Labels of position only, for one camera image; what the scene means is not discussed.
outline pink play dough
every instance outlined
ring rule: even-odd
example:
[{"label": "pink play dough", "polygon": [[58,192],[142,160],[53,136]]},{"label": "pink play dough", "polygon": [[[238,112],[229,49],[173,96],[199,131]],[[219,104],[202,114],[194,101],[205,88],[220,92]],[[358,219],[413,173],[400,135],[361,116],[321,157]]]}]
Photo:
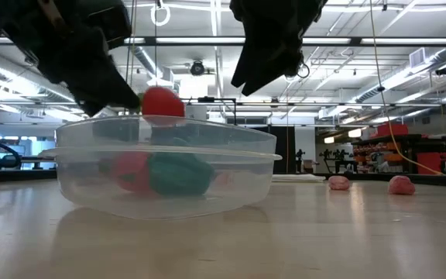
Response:
[{"label": "pink play dough", "polygon": [[394,195],[413,195],[416,191],[414,184],[407,176],[396,175],[390,179],[388,193]]},{"label": "pink play dough", "polygon": [[331,190],[348,190],[350,184],[346,177],[334,175],[328,179],[328,186],[330,186]]}]

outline security camera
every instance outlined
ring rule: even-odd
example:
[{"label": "security camera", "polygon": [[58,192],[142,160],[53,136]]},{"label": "security camera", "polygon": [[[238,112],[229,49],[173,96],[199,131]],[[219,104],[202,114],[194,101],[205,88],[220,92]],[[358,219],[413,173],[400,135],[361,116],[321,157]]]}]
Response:
[{"label": "security camera", "polygon": [[190,67],[190,73],[193,76],[201,76],[204,74],[204,65],[202,64],[202,61],[196,60],[192,63],[192,67]]}]

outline yellow cable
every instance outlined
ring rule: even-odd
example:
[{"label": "yellow cable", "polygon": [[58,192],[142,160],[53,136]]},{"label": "yellow cable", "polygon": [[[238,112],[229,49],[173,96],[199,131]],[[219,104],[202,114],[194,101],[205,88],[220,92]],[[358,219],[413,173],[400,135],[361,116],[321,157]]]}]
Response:
[{"label": "yellow cable", "polygon": [[[380,76],[380,74],[379,74],[378,49],[377,49],[377,47],[376,47],[375,20],[374,20],[374,18],[373,18],[373,16],[372,16],[372,0],[369,0],[369,14],[371,15],[372,41],[373,41],[373,45],[374,45],[374,49],[375,49],[376,73],[377,73],[377,75],[378,75],[379,86],[381,87],[382,84],[381,84],[381,76]],[[406,160],[406,161],[408,161],[408,162],[410,162],[410,163],[412,163],[412,164],[415,164],[415,165],[417,165],[417,166],[419,166],[419,167],[425,168],[425,169],[427,169],[428,171],[431,171],[431,172],[434,173],[434,174],[442,175],[442,173],[441,173],[440,171],[433,170],[433,169],[431,169],[430,167],[426,167],[426,166],[424,166],[423,164],[420,164],[420,163],[418,163],[418,162],[415,162],[415,161],[413,161],[413,160],[411,160],[411,159],[405,157],[405,156],[400,152],[399,147],[396,145],[395,136],[393,135],[393,131],[392,131],[392,123],[390,122],[390,118],[389,118],[389,116],[388,116],[388,110],[386,109],[385,96],[383,95],[383,91],[380,91],[380,93],[381,93],[381,99],[382,99],[382,101],[383,101],[383,110],[384,110],[384,112],[385,112],[385,114],[386,114],[386,119],[388,120],[388,127],[389,127],[389,130],[390,130],[390,135],[392,136],[392,141],[393,141],[393,145],[395,146],[396,152],[397,152],[397,153],[398,153],[404,160]]]}]

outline white hook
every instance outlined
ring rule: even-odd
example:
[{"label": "white hook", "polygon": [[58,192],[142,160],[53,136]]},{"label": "white hook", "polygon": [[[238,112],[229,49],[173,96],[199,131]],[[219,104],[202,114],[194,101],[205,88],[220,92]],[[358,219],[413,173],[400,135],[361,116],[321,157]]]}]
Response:
[{"label": "white hook", "polygon": [[[162,10],[162,9],[166,10],[166,17],[165,17],[165,19],[162,22],[157,22],[156,21],[156,11]],[[156,6],[153,6],[151,8],[151,21],[153,21],[153,24],[155,26],[163,26],[163,25],[167,24],[170,21],[170,18],[171,18],[170,7],[164,5],[161,8],[158,8]]]}]

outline table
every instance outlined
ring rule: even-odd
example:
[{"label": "table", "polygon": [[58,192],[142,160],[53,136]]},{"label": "table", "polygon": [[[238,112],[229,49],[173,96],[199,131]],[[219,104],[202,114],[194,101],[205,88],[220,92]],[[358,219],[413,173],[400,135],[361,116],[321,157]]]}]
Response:
[{"label": "table", "polygon": [[0,184],[0,278],[446,278],[446,187],[282,183],[230,212],[136,221],[55,181]]}]

